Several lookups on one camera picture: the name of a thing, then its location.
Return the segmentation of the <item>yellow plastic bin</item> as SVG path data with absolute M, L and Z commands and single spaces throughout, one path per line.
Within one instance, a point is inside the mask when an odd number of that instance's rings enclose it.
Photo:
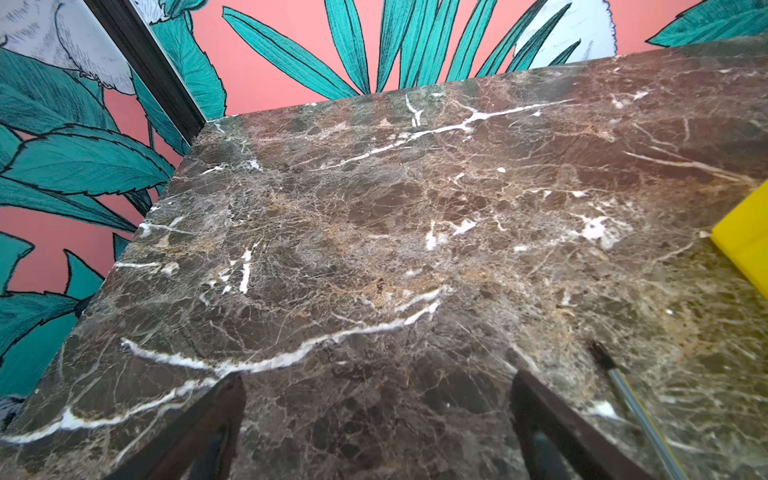
M 767 297 L 767 182 L 740 202 L 713 229 L 712 240 L 756 289 Z

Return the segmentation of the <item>orange black handled screwdriver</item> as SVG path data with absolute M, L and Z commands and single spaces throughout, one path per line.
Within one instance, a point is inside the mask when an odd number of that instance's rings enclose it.
M 594 339 L 588 339 L 586 345 L 594 361 L 607 373 L 621 398 L 627 404 L 630 412 L 634 415 L 639 427 L 662 462 L 669 478 L 675 480 L 688 480 L 688 475 L 683 470 L 664 435 L 646 411 L 643 403 L 632 389 L 618 364 L 613 360 L 607 348 L 601 342 Z

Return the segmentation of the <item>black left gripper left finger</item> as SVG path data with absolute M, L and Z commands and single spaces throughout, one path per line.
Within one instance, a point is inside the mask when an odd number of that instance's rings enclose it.
M 246 392 L 240 374 L 221 379 L 109 479 L 227 479 Z

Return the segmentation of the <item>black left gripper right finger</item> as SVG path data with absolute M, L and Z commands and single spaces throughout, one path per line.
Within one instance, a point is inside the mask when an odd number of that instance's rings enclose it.
M 527 370 L 513 378 L 510 410 L 531 479 L 651 477 Z

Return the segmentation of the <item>black left corner post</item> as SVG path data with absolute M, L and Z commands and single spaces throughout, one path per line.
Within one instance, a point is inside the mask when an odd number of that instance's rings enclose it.
M 174 127 L 191 144 L 206 119 L 138 10 L 130 1 L 85 0 L 85 4 Z

